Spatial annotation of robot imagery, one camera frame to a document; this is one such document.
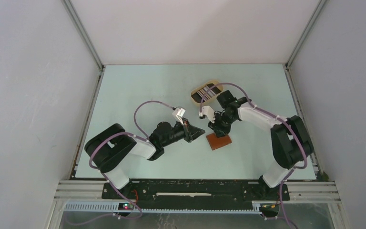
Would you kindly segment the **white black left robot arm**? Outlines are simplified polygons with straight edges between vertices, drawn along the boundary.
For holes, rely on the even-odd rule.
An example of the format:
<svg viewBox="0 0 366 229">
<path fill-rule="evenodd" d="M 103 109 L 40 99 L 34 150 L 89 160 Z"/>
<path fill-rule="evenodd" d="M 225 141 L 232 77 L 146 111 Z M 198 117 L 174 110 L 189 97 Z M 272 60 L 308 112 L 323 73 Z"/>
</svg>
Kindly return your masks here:
<svg viewBox="0 0 366 229">
<path fill-rule="evenodd" d="M 126 132 L 120 124 L 113 124 L 90 139 L 84 150 L 90 157 L 89 166 L 99 170 L 114 185 L 113 192 L 119 198 L 127 198 L 132 192 L 130 178 L 121 167 L 128 155 L 154 161 L 164 154 L 164 148 L 180 140 L 188 143 L 205 134 L 205 130 L 193 126 L 188 119 L 175 125 L 160 122 L 148 139 Z"/>
</svg>

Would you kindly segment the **brown leather card holder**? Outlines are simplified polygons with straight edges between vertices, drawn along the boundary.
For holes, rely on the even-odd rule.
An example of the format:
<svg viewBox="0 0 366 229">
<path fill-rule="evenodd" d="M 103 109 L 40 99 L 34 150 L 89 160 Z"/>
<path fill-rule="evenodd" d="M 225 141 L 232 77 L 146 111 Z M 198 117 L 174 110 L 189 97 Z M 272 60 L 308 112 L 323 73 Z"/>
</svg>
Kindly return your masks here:
<svg viewBox="0 0 366 229">
<path fill-rule="evenodd" d="M 223 137 L 217 137 L 215 133 L 212 133 L 207 135 L 206 139 L 209 143 L 211 150 L 216 150 L 232 143 L 232 140 L 228 135 Z"/>
</svg>

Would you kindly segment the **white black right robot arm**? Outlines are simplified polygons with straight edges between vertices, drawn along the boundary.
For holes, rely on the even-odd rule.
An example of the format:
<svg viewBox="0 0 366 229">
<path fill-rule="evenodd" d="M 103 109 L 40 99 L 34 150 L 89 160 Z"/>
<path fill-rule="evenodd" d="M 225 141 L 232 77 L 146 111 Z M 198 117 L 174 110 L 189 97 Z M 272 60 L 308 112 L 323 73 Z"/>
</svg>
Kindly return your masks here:
<svg viewBox="0 0 366 229">
<path fill-rule="evenodd" d="M 277 194 L 277 186 L 288 179 L 296 169 L 305 169 L 307 158 L 314 151 L 311 138 L 301 117 L 280 117 L 268 112 L 245 97 L 237 99 L 230 91 L 217 96 L 222 111 L 201 105 L 199 117 L 209 120 L 208 127 L 217 138 L 227 136 L 235 121 L 254 124 L 270 133 L 273 163 L 259 179 L 258 193 L 263 199 Z"/>
</svg>

